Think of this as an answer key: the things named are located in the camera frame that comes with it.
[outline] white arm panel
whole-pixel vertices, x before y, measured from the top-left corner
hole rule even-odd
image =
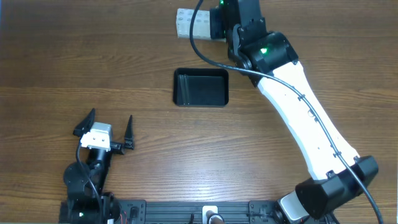
[[[305,95],[329,131],[337,149],[341,151],[341,155],[346,162],[352,166],[354,157],[359,157],[359,155],[344,140],[319,104],[305,78],[301,63],[294,65],[290,62],[273,72],[275,77],[291,84],[301,94]],[[307,163],[308,171],[314,180],[326,179],[326,173],[331,170],[336,174],[345,170],[341,161],[334,157],[335,152],[321,126],[315,122],[315,117],[311,114],[310,109],[303,101],[299,101],[298,96],[292,90],[268,78],[262,78],[258,88],[275,106],[293,134]]]

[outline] wooden tabletop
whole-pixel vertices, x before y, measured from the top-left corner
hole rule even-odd
[[[205,1],[209,10],[217,1]],[[115,156],[106,190],[147,201],[275,200],[308,179],[300,149],[249,79],[229,76],[225,108],[172,102],[178,67],[210,68],[178,39],[188,0],[3,0],[0,29],[0,222],[57,222],[75,161],[73,128],[90,109],[136,149]],[[345,139],[373,155],[369,190],[386,223],[397,216],[398,5],[396,0],[263,1]],[[230,63],[222,42],[197,41]],[[341,223],[376,223],[366,197],[336,210]]]

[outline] brown wooden surface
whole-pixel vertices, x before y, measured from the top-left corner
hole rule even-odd
[[[205,1],[202,9],[215,6]],[[320,103],[379,174],[370,186],[396,222],[398,5],[396,0],[265,1],[270,30],[300,55]],[[134,116],[136,150],[116,156],[106,189],[148,201],[277,199],[309,174],[273,106],[230,72],[225,108],[172,103],[178,67],[210,67],[178,39],[188,0],[3,0],[0,29],[0,222],[57,222],[72,129],[91,108],[121,140]],[[229,63],[226,46],[198,41]],[[336,211],[342,223],[376,223],[365,196]]]

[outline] green led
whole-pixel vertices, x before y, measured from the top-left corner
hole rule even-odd
[[[260,49],[261,53],[265,54],[268,51],[268,48],[264,47],[263,49]]]

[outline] wood grain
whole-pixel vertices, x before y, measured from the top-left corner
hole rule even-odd
[[[121,140],[134,116],[136,150],[116,156],[106,182],[118,198],[148,201],[277,199],[309,178],[293,137],[247,77],[230,72],[225,108],[172,103],[178,67],[210,67],[175,33],[188,0],[3,0],[0,25],[0,222],[57,222],[73,127],[97,109]],[[217,1],[205,1],[203,10]],[[261,1],[346,140],[373,155],[369,189],[396,223],[398,2]],[[224,63],[223,43],[198,41]],[[375,223],[365,196],[336,211]]]

